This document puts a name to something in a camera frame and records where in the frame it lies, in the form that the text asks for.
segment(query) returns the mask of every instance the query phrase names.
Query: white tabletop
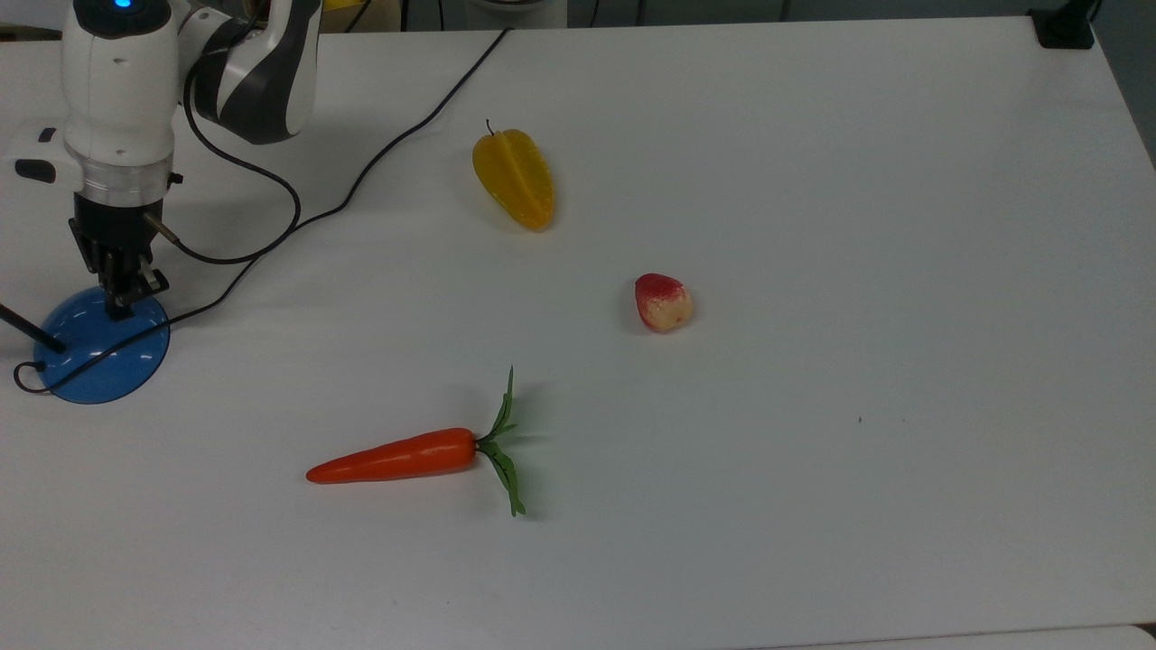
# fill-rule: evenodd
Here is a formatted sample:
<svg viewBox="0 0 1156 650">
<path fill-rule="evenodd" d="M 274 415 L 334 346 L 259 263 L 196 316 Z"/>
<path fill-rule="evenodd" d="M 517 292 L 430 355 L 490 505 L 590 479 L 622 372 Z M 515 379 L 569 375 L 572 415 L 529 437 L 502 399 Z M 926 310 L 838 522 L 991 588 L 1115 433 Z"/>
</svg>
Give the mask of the white tabletop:
<svg viewBox="0 0 1156 650">
<path fill-rule="evenodd" d="M 310 214 L 492 34 L 324 37 L 301 136 L 227 149 Z M 60 111 L 0 47 L 0 136 Z M 469 152 L 520 128 L 558 214 Z M 205 252 L 288 201 L 178 126 Z M 89 287 L 71 198 L 0 180 L 0 301 Z M 1027 19 L 513 32 L 349 210 L 99 407 L 0 383 L 0 637 L 23 648 L 755 648 L 1156 619 L 1156 175 L 1102 52 Z M 229 275 L 160 242 L 170 312 Z M 647 333 L 646 272 L 698 313 Z M 29 356 L 0 330 L 0 364 Z M 529 517 L 488 466 L 310 466 L 487 427 L 517 367 Z"/>
</svg>

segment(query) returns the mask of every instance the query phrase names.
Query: black wire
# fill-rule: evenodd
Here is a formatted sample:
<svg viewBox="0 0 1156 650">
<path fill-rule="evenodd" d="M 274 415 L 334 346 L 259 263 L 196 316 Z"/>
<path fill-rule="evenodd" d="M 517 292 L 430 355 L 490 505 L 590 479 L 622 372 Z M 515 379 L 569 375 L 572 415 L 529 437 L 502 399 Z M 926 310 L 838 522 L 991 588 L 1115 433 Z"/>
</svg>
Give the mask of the black wire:
<svg viewBox="0 0 1156 650">
<path fill-rule="evenodd" d="M 261 14 L 264 14 L 265 9 L 267 9 L 268 7 L 269 7 L 269 0 L 264 0 L 260 3 L 260 6 L 257 7 L 257 10 L 253 12 L 253 15 L 249 16 L 249 22 L 245 23 L 245 30 L 242 31 L 236 39 L 234 39 L 234 42 L 229 45 L 229 47 L 239 44 L 242 40 L 245 39 L 246 36 L 249 36 L 251 31 L 253 31 L 253 28 L 257 27 L 257 21 L 261 17 Z"/>
<path fill-rule="evenodd" d="M 469 81 L 469 77 L 473 76 L 475 72 L 477 72 L 477 68 L 481 67 L 481 65 L 483 62 L 486 62 L 486 59 L 489 58 L 490 52 L 492 52 L 494 49 L 498 46 L 498 43 L 502 43 L 502 39 L 505 38 L 506 34 L 510 34 L 510 28 L 503 29 L 502 34 L 499 34 L 498 37 L 494 39 L 494 43 L 490 43 L 490 46 L 486 50 L 486 52 L 483 52 L 482 56 L 477 59 L 477 61 L 474 62 L 474 66 L 472 68 L 469 68 L 469 71 L 466 73 L 466 75 L 462 76 L 460 80 L 458 80 L 458 83 L 455 83 L 454 87 L 452 89 L 450 89 L 450 93 L 442 99 L 442 102 L 437 105 L 437 108 L 433 109 L 433 112 L 431 112 L 430 115 L 425 116 L 425 119 L 423 119 L 420 123 L 417 123 L 416 125 L 409 127 L 409 130 L 406 131 L 405 133 L 402 133 L 401 135 L 398 135 L 397 138 L 394 138 L 393 141 L 391 141 L 388 145 L 386 145 L 380 152 L 377 153 L 376 156 L 373 156 L 373 158 L 371 161 L 369 161 L 369 164 L 366 164 L 362 169 L 361 173 L 357 175 L 357 179 L 354 180 L 353 186 L 349 187 L 349 192 L 346 194 L 346 199 L 343 201 L 341 201 L 341 204 L 338 205 L 338 207 L 335 207 L 335 208 L 333 208 L 333 209 L 331 209 L 328 212 L 323 212 L 321 214 L 319 214 L 317 216 L 306 219 L 294 231 L 301 230 L 302 228 L 309 226 L 310 223 L 313 223 L 314 221 L 320 221 L 320 220 L 323 220 L 323 219 L 325 219 L 327 216 L 332 216 L 332 215 L 334 215 L 334 214 L 336 214 L 336 213 L 346 209 L 346 206 L 348 206 L 349 201 L 353 200 L 354 193 L 357 192 L 357 187 L 362 184 L 362 180 L 364 180 L 365 177 L 369 175 L 370 170 L 373 169 L 373 165 L 376 165 L 378 161 L 380 161 L 386 154 L 388 154 L 391 149 L 393 149 L 399 143 L 401 143 L 402 140 L 405 140 L 406 138 L 409 138 L 410 135 L 413 135 L 414 133 L 416 133 L 417 131 L 420 131 L 422 127 L 424 127 L 427 124 L 429 124 L 433 118 L 436 118 L 438 116 L 438 113 L 442 112 L 442 109 L 444 109 L 445 105 L 450 103 L 450 99 L 453 99 L 453 96 L 458 94 L 458 90 L 460 90 L 461 87 L 465 86 L 467 81 Z"/>
<path fill-rule="evenodd" d="M 380 161 L 381 157 L 385 156 L 385 154 L 387 154 L 391 149 L 393 149 L 394 147 L 397 147 L 398 143 L 400 143 L 402 140 L 405 140 L 409 135 L 413 135 L 415 132 L 417 132 L 423 126 L 425 126 L 427 124 L 429 124 L 435 117 L 437 117 L 437 115 L 442 112 L 442 109 L 444 109 L 445 105 L 447 103 L 450 103 L 450 99 L 452 99 L 453 96 L 458 94 L 458 90 L 460 90 L 461 87 L 465 86 L 466 82 L 469 80 L 469 77 L 472 77 L 474 75 L 474 73 L 477 72 L 477 68 L 481 67 L 481 65 L 486 61 L 486 59 L 489 58 L 490 53 L 494 52 L 494 49 L 498 46 L 498 43 L 501 43 L 502 39 L 505 38 L 506 34 L 509 34 L 509 32 L 510 32 L 509 28 L 502 30 L 502 34 L 499 34 L 497 36 L 497 38 L 494 39 L 494 42 L 486 50 L 486 52 L 482 53 L 482 56 L 477 59 L 477 61 L 474 62 L 474 65 L 469 68 L 469 71 L 467 71 L 466 74 L 462 75 L 462 77 L 460 80 L 458 80 L 458 83 L 455 83 L 453 86 L 453 88 L 450 89 L 450 93 L 445 96 L 445 98 L 443 98 L 442 102 L 438 103 L 437 108 L 435 108 L 433 111 L 429 116 L 425 117 L 425 119 L 423 119 L 422 121 L 417 123 L 416 126 L 409 128 L 408 131 L 406 131 L 401 135 L 394 138 L 380 152 L 378 152 L 378 154 L 376 156 L 373 156 L 373 158 L 362 169 L 361 173 L 357 176 L 357 179 L 354 182 L 353 187 L 349 189 L 349 193 L 346 194 L 344 200 L 341 201 L 341 204 L 338 207 L 335 207 L 335 208 L 333 208 L 333 209 L 331 209 L 328 212 L 324 212 L 324 213 L 321 213 L 321 214 L 319 214 L 317 216 L 310 217 L 305 222 L 303 222 L 303 223 L 296 226 L 295 228 L 292 228 L 292 230 L 290 231 L 290 234 L 296 232 L 297 230 L 301 230 L 302 228 L 304 228 L 305 226 L 309 226 L 310 223 L 313 223 L 314 221 L 319 221 L 321 219 L 325 219 L 327 216 L 332 216 L 332 215 L 334 215 L 334 214 L 343 210 L 346 208 L 346 206 L 349 205 L 349 201 L 353 200 L 354 193 L 357 191 L 357 187 L 361 185 L 362 180 L 365 178 L 365 176 L 369 173 L 369 171 L 373 168 L 373 165 L 376 165 L 377 162 Z M 191 113 L 188 113 L 187 110 L 186 110 L 186 117 L 188 117 L 190 119 L 192 119 Z M 210 150 L 213 150 L 213 153 L 220 152 L 220 149 L 217 149 L 215 147 L 212 148 Z M 231 158 L 232 158 L 232 156 L 229 156 L 225 160 L 229 160 L 230 162 L 232 162 Z M 209 303 L 207 305 L 203 305 L 203 306 L 200 306 L 200 308 L 197 308 L 197 309 L 191 310 L 191 311 L 186 311 L 185 313 L 181 313 L 180 316 L 176 316 L 176 317 L 170 318 L 168 320 L 164 320 L 162 323 L 157 323 L 156 325 L 153 325 L 151 327 L 148 327 L 147 330 L 142 330 L 141 332 L 139 332 L 136 334 L 133 334 L 132 337 L 128 337 L 127 339 L 124 339 L 124 340 L 121 340 L 121 341 L 119 341 L 117 344 L 113 344 L 112 346 L 109 347 L 109 349 L 102 352 L 97 356 L 94 356 L 94 357 L 89 359 L 88 361 L 86 361 L 84 363 L 82 363 L 81 365 L 79 365 L 75 370 L 73 370 L 72 372 L 69 372 L 68 375 L 66 375 L 62 379 L 60 379 L 59 382 L 57 382 L 55 384 L 53 384 L 51 386 L 45 386 L 43 389 L 31 389 L 31 387 L 27 386 L 23 383 L 23 381 L 21 381 L 21 378 L 20 378 L 20 371 L 23 368 L 35 368 L 35 369 L 37 369 L 37 371 L 42 371 L 43 372 L 44 364 L 43 363 L 37 363 L 37 362 L 31 362 L 31 361 L 25 361 L 25 362 L 22 362 L 22 363 L 17 364 L 16 368 L 13 370 L 13 379 L 15 381 L 16 385 L 20 386 L 20 389 L 22 391 L 24 391 L 24 392 L 29 392 L 29 393 L 45 393 L 45 392 L 54 391 L 54 390 L 59 389 L 60 386 L 67 384 L 68 382 L 72 382 L 73 379 L 75 379 L 76 377 L 79 377 L 81 374 L 86 372 L 88 369 L 90 369 L 94 365 L 96 365 L 97 363 L 99 363 L 101 361 L 104 361 L 105 359 L 108 359 L 108 357 L 112 356 L 113 354 L 120 352 L 121 349 L 124 349 L 124 348 L 126 348 L 126 347 L 135 344 L 136 341 L 140 341 L 140 340 L 142 340 L 142 339 L 144 339 L 147 337 L 150 337 L 151 334 L 155 334 L 156 332 L 160 332 L 161 330 L 164 330 L 165 327 L 176 325 L 176 324 L 178 324 L 178 323 L 180 323 L 183 320 L 187 320 L 187 319 L 190 319 L 190 318 L 192 318 L 194 316 L 198 316 L 200 313 L 205 313 L 206 311 L 208 311 L 208 310 L 217 306 L 218 304 L 221 304 L 222 302 L 224 302 L 225 298 L 229 297 L 229 294 L 231 294 L 232 290 L 237 287 L 237 285 L 240 283 L 240 280 L 245 276 L 246 273 L 249 273 L 249 269 L 252 268 L 253 265 L 257 264 L 257 261 L 259 259 L 260 259 L 260 257 L 257 257 L 257 258 L 253 258 L 253 259 L 249 260 L 249 263 L 232 279 L 232 281 L 225 288 L 224 293 L 222 293 L 221 296 L 217 297 L 212 303 Z"/>
<path fill-rule="evenodd" d="M 365 15 L 365 9 L 369 9 L 369 3 L 372 1 L 373 0 L 365 0 L 365 3 L 362 5 L 362 8 L 357 10 L 357 15 L 354 16 L 354 20 L 349 21 L 349 27 L 346 28 L 346 34 L 349 34 L 350 31 L 354 30 L 355 27 L 357 27 L 357 23 L 361 21 L 361 17 Z"/>
<path fill-rule="evenodd" d="M 231 162 L 232 164 L 235 164 L 237 167 L 240 167 L 240 168 L 247 169 L 247 170 L 250 170 L 252 172 L 259 173 L 259 175 L 261 175 L 261 176 L 264 176 L 264 177 L 266 177 L 266 178 L 275 182 L 276 184 L 281 185 L 282 187 L 284 187 L 284 190 L 287 192 L 289 192 L 289 195 L 292 198 L 294 215 L 292 215 L 292 220 L 289 221 L 289 226 L 286 227 L 284 231 L 282 231 L 281 235 L 279 235 L 276 239 L 273 239 L 272 242 L 269 242 L 269 244 L 266 245 L 264 249 L 261 249 L 259 251 L 251 252 L 251 253 L 249 253 L 246 256 L 240 256 L 240 257 L 235 257 L 235 258 L 225 258 L 225 259 L 215 258 L 215 257 L 209 257 L 209 256 L 206 256 L 206 254 L 201 254 L 201 253 L 199 253 L 199 252 L 190 249 L 184 243 L 181 243 L 181 241 L 180 241 L 179 237 L 173 237 L 170 241 L 172 242 L 172 245 L 177 246 L 177 249 L 180 250 L 180 252 L 185 253 L 186 256 L 188 256 L 188 257 L 191 257 L 191 258 L 193 258 L 193 259 L 195 259 L 198 261 L 203 261 L 206 264 L 216 264 L 216 265 L 220 265 L 220 266 L 228 266 L 228 265 L 234 265 L 234 264 L 244 264 L 246 261 L 254 260 L 254 259 L 264 256 L 265 253 L 272 251 L 273 249 L 280 246 L 282 242 L 284 242 L 286 239 L 289 238 L 289 235 L 292 235 L 294 228 L 301 221 L 301 212 L 302 212 L 301 197 L 297 194 L 297 190 L 295 190 L 294 186 L 290 185 L 289 182 L 286 180 L 284 178 L 281 178 L 280 176 L 273 173 L 272 171 L 268 171 L 266 169 L 257 167 L 255 164 L 245 162 L 245 161 L 243 161 L 243 160 L 240 160 L 240 158 L 238 158 L 238 157 L 236 157 L 236 156 L 234 156 L 234 155 L 231 155 L 231 154 L 222 150 L 216 145 L 214 145 L 213 142 L 210 142 L 208 140 L 208 138 L 205 136 L 203 133 L 201 133 L 201 128 L 199 126 L 197 126 L 197 120 L 193 119 L 193 102 L 192 102 L 193 81 L 194 81 L 194 77 L 197 76 L 197 68 L 199 66 L 200 66 L 200 61 L 198 61 L 197 64 L 193 65 L 192 69 L 188 71 L 188 75 L 185 77 L 185 93 L 184 93 L 185 119 L 188 120 L 188 127 L 193 131 L 193 135 L 195 135 L 197 139 L 200 140 L 201 145 L 205 145 L 205 147 L 208 150 L 213 152 L 217 156 L 220 156 L 220 157 L 222 157 L 222 158 Z"/>
</svg>

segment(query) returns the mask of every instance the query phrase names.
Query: toy vegetable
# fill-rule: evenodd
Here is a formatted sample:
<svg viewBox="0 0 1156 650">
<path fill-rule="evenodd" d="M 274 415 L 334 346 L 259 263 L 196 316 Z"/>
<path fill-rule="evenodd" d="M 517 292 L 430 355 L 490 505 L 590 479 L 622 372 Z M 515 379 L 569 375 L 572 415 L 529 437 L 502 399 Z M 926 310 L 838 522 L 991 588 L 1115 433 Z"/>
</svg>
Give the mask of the toy vegetable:
<svg viewBox="0 0 1156 650">
<path fill-rule="evenodd" d="M 541 230 L 554 219 L 554 182 L 538 145 L 518 130 L 490 130 L 474 145 L 474 172 L 514 221 Z"/>
<path fill-rule="evenodd" d="M 643 323 L 655 332 L 681 327 L 695 312 L 690 291 L 682 282 L 659 273 L 635 280 L 635 302 Z"/>
<path fill-rule="evenodd" d="M 502 485 L 510 493 L 510 514 L 525 515 L 526 507 L 518 498 L 513 461 L 497 443 L 498 436 L 517 427 L 509 423 L 512 411 L 513 368 L 510 368 L 502 408 L 484 436 L 475 438 L 473 431 L 460 427 L 430 431 L 329 460 L 306 472 L 305 478 L 314 483 L 351 483 L 433 477 L 468 470 L 474 457 L 481 453 L 494 464 Z"/>
</svg>

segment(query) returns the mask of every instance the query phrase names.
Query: orange carrot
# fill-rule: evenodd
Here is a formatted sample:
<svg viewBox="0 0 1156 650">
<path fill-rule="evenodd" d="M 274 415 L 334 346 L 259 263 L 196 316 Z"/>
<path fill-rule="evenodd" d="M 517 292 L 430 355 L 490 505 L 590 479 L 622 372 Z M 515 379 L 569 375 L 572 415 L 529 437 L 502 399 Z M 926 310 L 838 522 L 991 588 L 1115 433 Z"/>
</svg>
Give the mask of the orange carrot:
<svg viewBox="0 0 1156 650">
<path fill-rule="evenodd" d="M 512 411 L 513 368 L 497 420 L 490 433 L 481 438 L 460 427 L 430 431 L 323 463 L 306 472 L 305 478 L 314 483 L 350 483 L 433 477 L 468 470 L 474 464 L 474 456 L 482 453 L 494 464 L 502 485 L 510 493 L 510 514 L 525 515 L 526 508 L 518 500 L 513 461 L 497 444 L 498 436 L 517 426 L 507 423 Z"/>
</svg>

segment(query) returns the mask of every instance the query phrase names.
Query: blue circular base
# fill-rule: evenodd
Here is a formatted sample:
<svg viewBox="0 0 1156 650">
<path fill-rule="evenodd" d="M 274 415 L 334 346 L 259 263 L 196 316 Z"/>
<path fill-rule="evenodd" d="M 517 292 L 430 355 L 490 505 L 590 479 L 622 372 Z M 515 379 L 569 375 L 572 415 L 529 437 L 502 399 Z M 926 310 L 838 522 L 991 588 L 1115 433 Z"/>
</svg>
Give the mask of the blue circular base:
<svg viewBox="0 0 1156 650">
<path fill-rule="evenodd" d="M 161 303 L 155 298 L 144 298 L 133 304 L 132 318 L 112 320 L 104 312 L 103 289 L 94 287 L 81 291 L 65 301 L 44 322 L 44 330 L 65 344 L 67 349 L 57 354 L 36 344 L 32 359 L 45 364 L 40 381 L 51 389 L 89 359 L 166 318 Z M 53 389 L 52 393 L 75 404 L 104 404 L 120 399 L 156 372 L 168 349 L 169 328 L 164 327 L 112 353 L 75 379 Z"/>
</svg>

